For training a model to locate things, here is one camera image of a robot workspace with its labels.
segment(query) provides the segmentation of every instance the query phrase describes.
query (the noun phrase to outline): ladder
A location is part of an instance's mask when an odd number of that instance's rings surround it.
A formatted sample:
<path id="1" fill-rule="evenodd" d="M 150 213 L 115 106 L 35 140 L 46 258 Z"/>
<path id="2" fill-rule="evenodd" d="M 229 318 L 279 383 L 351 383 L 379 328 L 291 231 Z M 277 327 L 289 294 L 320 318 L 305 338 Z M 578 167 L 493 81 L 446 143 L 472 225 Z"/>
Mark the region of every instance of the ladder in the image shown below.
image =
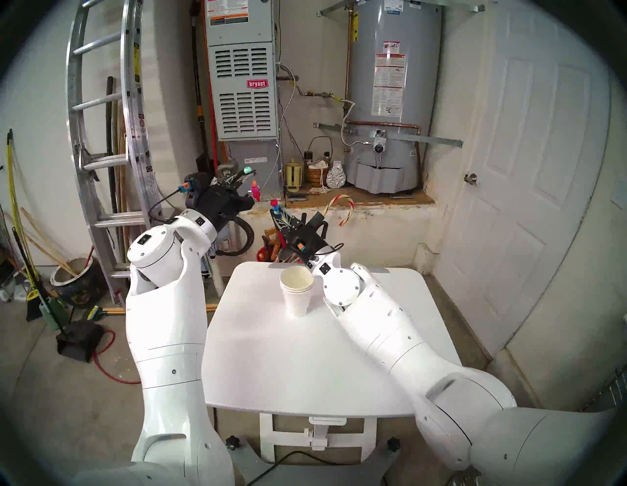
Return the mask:
<path id="1" fill-rule="evenodd" d="M 105 0 L 82 0 L 71 27 L 66 57 L 68 94 L 68 131 L 72 160 L 76 169 L 76 185 L 93 247 L 98 255 L 113 301 L 124 305 L 130 265 L 119 263 L 109 242 L 109 228 L 144 226 L 150 228 L 149 210 L 160 200 L 152 168 L 148 136 L 145 127 L 144 97 L 141 84 L 140 47 L 142 0 L 125 0 L 122 28 L 96 41 L 84 44 L 87 15 L 91 8 Z M 99 47 L 120 42 L 121 91 L 95 100 L 83 101 L 83 56 Z M 86 147 L 85 110 L 104 103 L 122 101 L 127 133 L 127 153 L 124 155 L 91 154 Z M 140 211 L 105 214 L 96 194 L 96 169 L 129 165 L 139 196 Z M 153 214 L 160 214 L 157 204 Z"/>

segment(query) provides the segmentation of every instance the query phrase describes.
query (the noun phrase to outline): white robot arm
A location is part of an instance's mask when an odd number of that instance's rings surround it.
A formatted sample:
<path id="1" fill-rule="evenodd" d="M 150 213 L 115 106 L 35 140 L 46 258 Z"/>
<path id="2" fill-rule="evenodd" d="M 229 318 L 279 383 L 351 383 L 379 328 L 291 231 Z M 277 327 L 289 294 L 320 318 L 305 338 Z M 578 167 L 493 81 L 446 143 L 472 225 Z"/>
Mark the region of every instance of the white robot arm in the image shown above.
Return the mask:
<path id="1" fill-rule="evenodd" d="M 473 465 L 501 484 L 559 484 L 603 434 L 614 411 L 517 408 L 494 376 L 442 358 L 366 267 L 342 268 L 324 241 L 320 213 L 308 223 L 272 211 L 289 251 L 324 281 L 325 302 L 347 335 L 410 398 L 416 424 L 447 467 Z M 318 229 L 323 227 L 322 235 Z"/>

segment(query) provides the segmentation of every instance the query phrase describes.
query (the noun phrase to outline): black dustpan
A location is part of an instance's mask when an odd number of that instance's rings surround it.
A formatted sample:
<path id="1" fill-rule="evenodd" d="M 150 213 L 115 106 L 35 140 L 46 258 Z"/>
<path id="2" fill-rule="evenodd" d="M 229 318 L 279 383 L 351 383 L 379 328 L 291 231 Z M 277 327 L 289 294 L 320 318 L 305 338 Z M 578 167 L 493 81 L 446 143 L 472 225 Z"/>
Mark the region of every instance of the black dustpan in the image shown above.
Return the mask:
<path id="1" fill-rule="evenodd" d="M 92 320 L 75 320 L 63 329 L 65 333 L 56 337 L 57 352 L 62 356 L 89 363 L 105 328 Z"/>

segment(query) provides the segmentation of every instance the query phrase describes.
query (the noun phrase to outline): red hose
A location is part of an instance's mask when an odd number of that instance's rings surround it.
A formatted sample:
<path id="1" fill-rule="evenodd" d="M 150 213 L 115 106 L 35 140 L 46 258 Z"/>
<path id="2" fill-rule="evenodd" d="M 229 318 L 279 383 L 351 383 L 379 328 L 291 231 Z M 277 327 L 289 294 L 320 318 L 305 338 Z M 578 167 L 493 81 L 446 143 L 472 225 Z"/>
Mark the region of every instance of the red hose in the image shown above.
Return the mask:
<path id="1" fill-rule="evenodd" d="M 122 380 L 122 379 L 118 379 L 118 378 L 116 378 L 115 376 L 111 376 L 111 375 L 110 375 L 109 373 L 107 373 L 107 372 L 104 370 L 104 368 L 100 365 L 100 362 L 98 361 L 98 355 L 99 355 L 99 354 L 104 353 L 107 349 L 109 349 L 109 348 L 111 347 L 111 345 L 113 344 L 113 342 L 115 341 L 115 333 L 114 333 L 112 330 L 110 330 L 110 329 L 107 329 L 107 330 L 105 331 L 105 334 L 106 334 L 107 332 L 111 333 L 111 335 L 112 335 L 113 337 L 111 338 L 111 341 L 109 341 L 109 342 L 107 343 L 107 345 L 106 345 L 104 348 L 102 348 L 102 349 L 101 349 L 100 351 L 98 351 L 98 352 L 94 352 L 94 353 L 93 353 L 93 355 L 92 355 L 92 357 L 93 357 L 93 362 L 94 362 L 94 363 L 95 363 L 95 365 L 98 367 L 98 369 L 99 369 L 99 370 L 101 370 L 101 372 L 103 372 L 103 373 L 104 373 L 107 377 L 111 378 L 113 381 L 116 381 L 116 382 L 118 382 L 118 383 L 123 383 L 123 384 L 126 384 L 126 385 L 138 385 L 138 384 L 140 384 L 140 383 L 141 383 L 141 381 L 124 381 L 124 380 Z"/>
<path id="2" fill-rule="evenodd" d="M 207 25 L 206 15 L 207 11 L 206 0 L 203 1 L 203 35 L 204 35 L 204 54 L 207 62 L 209 62 L 209 49 L 207 47 Z M 211 150 L 213 151 L 213 168 L 215 170 L 215 176 L 218 176 L 218 145 L 216 143 L 216 112 L 213 108 L 213 93 L 211 91 L 211 72 L 207 72 L 207 80 L 209 82 L 209 116 L 211 117 Z"/>

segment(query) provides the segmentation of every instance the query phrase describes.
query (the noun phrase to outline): white wall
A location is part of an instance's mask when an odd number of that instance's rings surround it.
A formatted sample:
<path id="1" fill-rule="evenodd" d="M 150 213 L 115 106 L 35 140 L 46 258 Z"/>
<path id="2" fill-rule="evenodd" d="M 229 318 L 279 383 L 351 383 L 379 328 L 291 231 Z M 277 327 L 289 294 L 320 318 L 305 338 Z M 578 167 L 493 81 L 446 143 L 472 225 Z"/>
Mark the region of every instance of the white wall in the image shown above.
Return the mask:
<path id="1" fill-rule="evenodd" d="M 627 95 L 611 85 L 608 141 L 590 206 L 543 297 L 507 345 L 546 408 L 575 409 L 627 362 Z"/>
<path id="2" fill-rule="evenodd" d="M 482 14 L 461 8 L 444 8 L 431 135 L 460 139 L 462 149 L 448 145 L 427 145 L 426 192 L 437 201 L 436 215 L 429 226 L 426 245 L 439 253 L 450 225 L 463 175 L 473 153 L 492 59 L 492 11 Z"/>
<path id="3" fill-rule="evenodd" d="M 348 12 L 336 10 L 329 17 L 316 17 L 315 13 L 333 5 L 335 0 L 308 0 L 307 2 L 283 0 L 281 2 L 281 32 L 283 35 L 281 62 L 300 77 L 298 85 L 303 91 L 333 92 L 344 97 L 346 81 L 346 55 L 348 41 Z M 278 15 L 275 5 L 275 22 Z M 289 82 L 281 81 L 280 98 L 283 106 L 292 94 Z M 329 135 L 333 139 L 334 159 L 344 160 L 339 133 L 322 132 L 313 127 L 314 122 L 341 123 L 342 104 L 329 99 L 301 97 L 296 92 L 285 118 L 302 151 L 316 135 Z M 283 137 L 283 162 L 290 158 L 300 160 L 298 150 L 290 141 L 285 126 Z M 328 139 L 317 139 L 312 146 L 314 156 L 320 157 L 329 150 Z"/>
<path id="4" fill-rule="evenodd" d="M 263 246 L 261 236 L 264 230 L 273 227 L 270 219 L 270 205 L 257 204 L 251 211 L 240 213 L 255 231 L 255 243 L 241 257 L 216 257 L 223 276 L 231 275 L 233 269 L 243 261 L 254 260 L 256 252 Z M 307 220 L 316 209 L 290 209 L 295 216 L 307 213 Z M 325 219 L 329 222 L 327 241 L 336 245 L 344 243 L 342 263 L 350 265 L 354 261 L 372 267 L 407 267 L 416 253 L 416 242 L 424 241 L 426 229 L 435 214 L 433 205 L 426 206 L 371 206 L 355 209 L 350 220 L 339 226 L 348 214 L 348 208 L 332 207 Z M 236 242 L 241 248 L 245 236 Z"/>
<path id="5" fill-rule="evenodd" d="M 47 15 L 0 83 L 0 130 L 3 134 L 9 128 L 14 131 L 19 204 L 67 257 L 86 255 L 91 246 L 66 128 L 65 56 L 77 5 L 78 1 L 66 0 Z M 119 30 L 122 5 L 122 0 L 109 0 L 93 8 L 85 42 Z M 171 192 L 184 175 L 196 170 L 195 159 L 200 153 L 193 121 L 196 108 L 189 5 L 169 0 L 145 5 L 142 76 L 150 151 L 160 187 Z M 113 43 L 83 57 L 84 100 L 105 94 L 107 76 L 114 76 L 119 86 L 119 56 L 120 45 Z M 85 125 L 88 149 L 105 152 L 105 106 L 86 110 Z M 0 164 L 6 167 L 2 152 Z M 105 210 L 110 210 L 106 169 L 98 175 L 100 200 Z M 0 172 L 0 203 L 10 212 L 6 170 Z M 33 258 L 37 265 L 51 263 L 36 250 Z"/>

